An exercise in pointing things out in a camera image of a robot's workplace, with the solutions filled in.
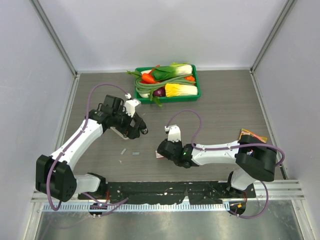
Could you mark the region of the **red white staple box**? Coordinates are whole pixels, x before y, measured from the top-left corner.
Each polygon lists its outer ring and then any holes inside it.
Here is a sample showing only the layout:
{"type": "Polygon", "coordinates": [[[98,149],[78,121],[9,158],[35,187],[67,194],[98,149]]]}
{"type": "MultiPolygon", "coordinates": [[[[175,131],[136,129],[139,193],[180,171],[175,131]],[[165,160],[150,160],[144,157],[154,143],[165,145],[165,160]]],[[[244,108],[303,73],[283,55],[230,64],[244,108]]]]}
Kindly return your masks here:
{"type": "Polygon", "coordinates": [[[161,154],[159,154],[157,151],[155,152],[155,157],[156,157],[157,159],[164,158],[164,156],[162,156],[161,154]]]}

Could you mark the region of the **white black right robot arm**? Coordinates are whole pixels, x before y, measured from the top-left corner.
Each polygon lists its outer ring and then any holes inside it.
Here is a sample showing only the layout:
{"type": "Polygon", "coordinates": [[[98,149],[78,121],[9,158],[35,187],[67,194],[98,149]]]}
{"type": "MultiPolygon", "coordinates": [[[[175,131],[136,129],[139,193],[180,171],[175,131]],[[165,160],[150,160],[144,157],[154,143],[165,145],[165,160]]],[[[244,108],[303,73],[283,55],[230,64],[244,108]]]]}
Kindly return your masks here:
{"type": "Polygon", "coordinates": [[[181,140],[163,140],[157,153],[178,167],[191,168],[208,164],[235,164],[239,169],[229,174],[225,191],[233,198],[241,196],[255,181],[273,182],[277,150],[251,135],[216,145],[183,145],[181,140]]]}

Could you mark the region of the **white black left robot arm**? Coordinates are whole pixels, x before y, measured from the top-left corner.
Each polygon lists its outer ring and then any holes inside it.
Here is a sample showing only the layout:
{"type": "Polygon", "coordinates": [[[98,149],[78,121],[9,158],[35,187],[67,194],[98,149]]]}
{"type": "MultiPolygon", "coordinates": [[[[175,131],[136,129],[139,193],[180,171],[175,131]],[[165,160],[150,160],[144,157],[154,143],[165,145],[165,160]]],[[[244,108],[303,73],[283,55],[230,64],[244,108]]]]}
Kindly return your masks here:
{"type": "Polygon", "coordinates": [[[89,146],[106,130],[113,130],[124,140],[146,135],[148,128],[138,115],[141,102],[135,98],[107,95],[97,109],[88,112],[77,131],[59,149],[36,161],[35,188],[61,202],[74,194],[88,193],[100,200],[107,193],[105,177],[96,173],[74,175],[73,170],[89,146]]]}

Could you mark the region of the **green plastic tray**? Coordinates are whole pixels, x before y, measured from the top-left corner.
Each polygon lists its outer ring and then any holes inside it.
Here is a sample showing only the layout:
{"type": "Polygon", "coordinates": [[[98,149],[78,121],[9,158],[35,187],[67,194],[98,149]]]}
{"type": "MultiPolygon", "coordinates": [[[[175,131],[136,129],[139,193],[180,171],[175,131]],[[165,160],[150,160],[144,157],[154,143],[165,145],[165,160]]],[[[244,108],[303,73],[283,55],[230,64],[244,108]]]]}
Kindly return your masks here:
{"type": "MultiPolygon", "coordinates": [[[[140,96],[139,93],[136,92],[135,88],[135,97],[141,101],[142,104],[157,104],[158,106],[162,106],[162,103],[178,103],[178,102],[192,102],[192,101],[196,101],[198,100],[201,95],[201,88],[200,88],[200,84],[199,84],[199,80],[198,80],[198,75],[197,75],[197,69],[196,66],[193,64],[189,64],[192,66],[192,76],[194,76],[196,78],[196,83],[195,84],[190,84],[192,86],[196,86],[198,88],[198,94],[197,95],[190,95],[190,96],[175,96],[175,97],[158,97],[158,96],[153,96],[153,92],[155,90],[151,90],[150,94],[143,94],[142,96],[140,96]]],[[[129,75],[132,75],[135,77],[135,80],[139,77],[142,77],[141,72],[142,71],[147,71],[147,70],[151,70],[154,67],[138,67],[135,69],[135,71],[128,71],[127,73],[129,75]]]]}

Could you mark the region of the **green long beans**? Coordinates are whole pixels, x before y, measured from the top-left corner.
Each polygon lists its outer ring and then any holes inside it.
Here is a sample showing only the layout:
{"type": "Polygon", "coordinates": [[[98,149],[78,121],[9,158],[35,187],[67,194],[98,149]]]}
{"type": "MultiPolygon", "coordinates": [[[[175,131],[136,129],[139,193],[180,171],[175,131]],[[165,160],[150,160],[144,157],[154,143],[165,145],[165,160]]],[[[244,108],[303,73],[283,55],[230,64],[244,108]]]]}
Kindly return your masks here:
{"type": "Polygon", "coordinates": [[[167,80],[163,80],[160,81],[159,83],[156,84],[147,84],[147,83],[142,83],[142,77],[138,77],[135,79],[134,81],[134,87],[135,87],[135,91],[140,94],[140,96],[142,96],[143,94],[150,94],[151,90],[157,90],[159,88],[164,87],[166,84],[182,84],[182,85],[192,85],[196,83],[196,78],[195,78],[195,82],[192,81],[188,81],[185,80],[185,77],[187,77],[189,75],[182,75],[182,76],[178,76],[178,77],[174,77],[171,79],[167,79],[167,80]]]}

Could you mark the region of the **purple red onion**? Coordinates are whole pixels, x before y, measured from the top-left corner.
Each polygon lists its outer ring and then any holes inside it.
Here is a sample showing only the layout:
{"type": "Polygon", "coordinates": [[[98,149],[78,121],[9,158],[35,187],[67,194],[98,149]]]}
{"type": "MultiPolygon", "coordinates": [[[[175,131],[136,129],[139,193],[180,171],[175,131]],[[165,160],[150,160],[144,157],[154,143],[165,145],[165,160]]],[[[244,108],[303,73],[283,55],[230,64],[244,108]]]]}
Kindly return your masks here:
{"type": "Polygon", "coordinates": [[[157,90],[155,90],[153,92],[153,96],[155,96],[155,97],[165,97],[166,96],[166,90],[163,87],[158,88],[157,90]]]}

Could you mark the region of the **yellow white napa cabbage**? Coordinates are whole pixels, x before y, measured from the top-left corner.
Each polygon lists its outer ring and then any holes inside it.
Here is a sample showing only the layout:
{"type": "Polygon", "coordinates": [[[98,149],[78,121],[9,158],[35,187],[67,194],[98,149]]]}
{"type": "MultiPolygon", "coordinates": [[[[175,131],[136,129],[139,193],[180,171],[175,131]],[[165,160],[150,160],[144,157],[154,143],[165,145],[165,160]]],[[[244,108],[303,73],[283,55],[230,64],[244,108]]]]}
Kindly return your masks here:
{"type": "Polygon", "coordinates": [[[196,96],[198,88],[194,85],[167,83],[164,87],[165,95],[168,98],[181,96],[196,96]]]}

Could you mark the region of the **white green bok choy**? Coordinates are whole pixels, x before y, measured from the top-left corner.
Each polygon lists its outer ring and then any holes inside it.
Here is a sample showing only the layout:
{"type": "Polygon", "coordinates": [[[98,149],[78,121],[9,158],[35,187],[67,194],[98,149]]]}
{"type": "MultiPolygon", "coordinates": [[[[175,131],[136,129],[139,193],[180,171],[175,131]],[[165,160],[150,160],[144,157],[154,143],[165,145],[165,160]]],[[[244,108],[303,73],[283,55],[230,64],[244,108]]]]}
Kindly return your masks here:
{"type": "Polygon", "coordinates": [[[193,67],[190,64],[178,63],[167,66],[156,66],[151,73],[156,81],[169,80],[183,75],[191,75],[193,67]]]}

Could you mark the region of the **colourful candy packet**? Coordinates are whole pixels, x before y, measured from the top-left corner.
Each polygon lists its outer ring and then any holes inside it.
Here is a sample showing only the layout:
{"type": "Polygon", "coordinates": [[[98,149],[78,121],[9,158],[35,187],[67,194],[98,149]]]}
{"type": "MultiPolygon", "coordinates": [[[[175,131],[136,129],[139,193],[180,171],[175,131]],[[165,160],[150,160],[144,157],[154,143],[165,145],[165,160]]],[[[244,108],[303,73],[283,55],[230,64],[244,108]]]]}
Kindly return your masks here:
{"type": "Polygon", "coordinates": [[[242,128],[241,131],[240,131],[240,135],[239,135],[239,139],[241,139],[242,136],[251,136],[251,137],[254,137],[256,139],[258,139],[259,141],[263,142],[263,143],[266,143],[268,138],[266,136],[260,136],[260,135],[257,135],[255,133],[253,133],[252,131],[249,131],[245,128],[242,128]]]}

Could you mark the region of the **small orange carrot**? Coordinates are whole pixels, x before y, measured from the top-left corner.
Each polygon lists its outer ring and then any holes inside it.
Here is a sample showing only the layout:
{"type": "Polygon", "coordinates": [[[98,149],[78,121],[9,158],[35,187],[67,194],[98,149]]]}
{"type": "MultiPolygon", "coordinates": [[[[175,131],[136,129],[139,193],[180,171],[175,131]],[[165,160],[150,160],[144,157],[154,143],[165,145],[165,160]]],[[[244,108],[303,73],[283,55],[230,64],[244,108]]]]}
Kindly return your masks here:
{"type": "Polygon", "coordinates": [[[186,76],[184,79],[187,80],[187,81],[190,81],[190,82],[195,82],[196,81],[196,79],[192,75],[186,76]]]}

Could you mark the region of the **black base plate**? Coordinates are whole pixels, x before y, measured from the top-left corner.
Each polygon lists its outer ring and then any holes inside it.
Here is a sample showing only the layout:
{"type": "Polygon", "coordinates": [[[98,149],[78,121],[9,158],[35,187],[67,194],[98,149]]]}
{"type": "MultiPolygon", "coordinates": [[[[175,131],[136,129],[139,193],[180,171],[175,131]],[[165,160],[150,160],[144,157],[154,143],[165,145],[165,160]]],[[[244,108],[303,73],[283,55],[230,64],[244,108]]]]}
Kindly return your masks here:
{"type": "Polygon", "coordinates": [[[218,181],[163,181],[163,182],[109,182],[101,190],[90,192],[95,199],[118,203],[127,199],[131,205],[181,204],[188,197],[191,205],[220,204],[223,199],[252,199],[254,185],[245,191],[232,190],[227,182],[218,181]]]}

